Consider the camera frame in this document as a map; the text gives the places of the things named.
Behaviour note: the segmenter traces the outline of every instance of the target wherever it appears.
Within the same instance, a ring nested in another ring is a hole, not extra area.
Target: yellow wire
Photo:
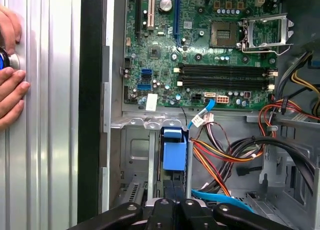
[[[196,154],[196,156],[200,159],[200,162],[203,164],[204,168],[209,172],[209,174],[218,182],[218,184],[220,185],[220,187],[222,188],[223,192],[225,195],[227,195],[228,197],[230,197],[230,193],[228,191],[227,188],[225,188],[225,186],[220,182],[220,180],[218,179],[217,175],[210,169],[210,166],[208,165],[208,163],[204,160],[204,158],[201,156],[201,154],[199,153],[198,149],[196,147],[193,147],[193,151]]]
[[[231,156],[228,156],[228,155],[224,154],[224,153],[221,152],[221,151],[218,151],[218,150],[214,149],[213,147],[211,147],[210,145],[206,144],[206,143],[203,142],[203,141],[195,140],[195,139],[192,139],[192,140],[195,141],[195,142],[198,142],[198,143],[203,144],[204,146],[206,146],[207,148],[209,148],[209,149],[212,150],[213,152],[216,152],[216,153],[218,153],[219,155],[224,156],[225,158],[228,158],[228,159],[232,159],[232,160],[235,160],[235,161],[238,161],[238,162],[248,162],[248,161],[251,161],[251,160],[254,159],[254,157],[250,157],[250,158],[247,158],[247,159],[231,157]]]
[[[307,88],[315,91],[315,93],[318,95],[318,101],[317,101],[316,104],[315,104],[316,107],[313,109],[313,112],[312,112],[313,115],[317,116],[317,107],[318,107],[319,104],[320,104],[320,92],[319,92],[319,90],[318,90],[316,87],[314,87],[312,84],[310,84],[309,82],[307,82],[307,81],[301,79],[300,77],[298,77],[297,72],[298,72],[298,70],[297,70],[294,74],[292,74],[291,80],[292,80],[294,83],[296,83],[296,84],[305,86],[305,87],[307,87]]]

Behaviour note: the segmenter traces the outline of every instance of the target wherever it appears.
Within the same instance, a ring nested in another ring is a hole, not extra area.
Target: pcie slot
[[[184,76],[182,82],[185,88],[221,88],[235,90],[262,90],[266,89],[269,84],[267,80],[216,79],[196,76]]]
[[[135,0],[135,23],[134,23],[134,30],[135,34],[140,39],[140,29],[141,29],[141,5],[142,0]]]
[[[174,0],[173,35],[175,38],[177,38],[179,35],[179,20],[180,20],[180,0]]]
[[[262,67],[181,64],[179,68],[187,76],[262,77],[268,74],[268,69]]]
[[[155,29],[155,0],[149,0],[147,29]]]

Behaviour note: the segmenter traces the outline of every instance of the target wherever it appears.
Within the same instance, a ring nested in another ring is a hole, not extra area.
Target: finger
[[[27,93],[30,84],[26,81],[19,84],[16,89],[0,102],[0,118],[6,115]]]
[[[24,109],[25,101],[20,100],[3,118],[0,118],[0,132],[13,124]]]
[[[10,19],[14,30],[15,41],[20,42],[22,28],[17,15],[2,5],[0,5],[0,11],[3,12]]]
[[[15,30],[10,19],[0,11],[0,32],[4,40],[5,50],[10,54],[15,53],[16,37]]]
[[[0,85],[0,102],[15,90],[17,85],[25,78],[25,76],[25,71],[16,71],[8,80]]]
[[[12,76],[15,71],[11,67],[0,70],[0,85]]]

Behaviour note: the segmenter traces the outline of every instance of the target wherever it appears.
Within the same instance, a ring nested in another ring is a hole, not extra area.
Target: power connector
[[[215,121],[215,115],[211,112],[208,112],[206,113],[204,116],[203,116],[203,120],[204,120],[204,123],[203,124],[208,124],[208,123],[212,123]]]

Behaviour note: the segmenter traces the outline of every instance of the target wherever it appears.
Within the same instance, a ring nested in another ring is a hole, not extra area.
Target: black pcie slot
[[[269,84],[267,80],[216,79],[196,76],[184,76],[182,82],[185,88],[222,88],[235,90],[262,90],[266,89]]]
[[[268,69],[263,67],[243,66],[211,66],[179,64],[181,73],[187,76],[234,76],[234,77],[262,77],[268,74]]]
[[[141,29],[141,5],[142,0],[135,0],[135,23],[134,29],[135,34],[137,35],[138,40],[140,39],[140,29]]]
[[[123,89],[123,98],[125,101],[127,101],[129,98],[128,98],[128,95],[129,95],[129,89],[128,89],[128,86],[124,86],[124,89]]]

